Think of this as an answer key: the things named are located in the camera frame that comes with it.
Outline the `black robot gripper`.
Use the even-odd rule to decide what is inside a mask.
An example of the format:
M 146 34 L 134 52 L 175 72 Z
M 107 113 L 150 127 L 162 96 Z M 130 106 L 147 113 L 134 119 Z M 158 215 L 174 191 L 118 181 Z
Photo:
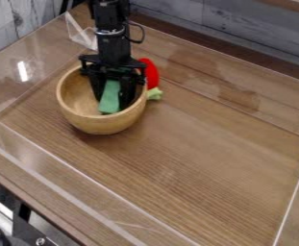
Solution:
M 136 96 L 136 86 L 146 82 L 146 64 L 132 58 L 127 29 L 96 30 L 98 53 L 80 55 L 82 73 L 88 77 L 95 99 L 102 100 L 106 83 L 119 81 L 119 107 L 126 110 Z

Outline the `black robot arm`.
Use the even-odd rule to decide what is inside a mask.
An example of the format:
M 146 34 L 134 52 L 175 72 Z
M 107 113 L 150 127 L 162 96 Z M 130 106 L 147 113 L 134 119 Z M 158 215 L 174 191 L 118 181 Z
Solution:
M 98 110 L 114 114 L 128 108 L 135 100 L 138 86 L 147 82 L 147 65 L 132 58 L 131 43 L 144 37 L 130 36 L 128 0 L 88 0 L 95 20 L 96 55 L 80 55 L 82 73 L 90 80 Z

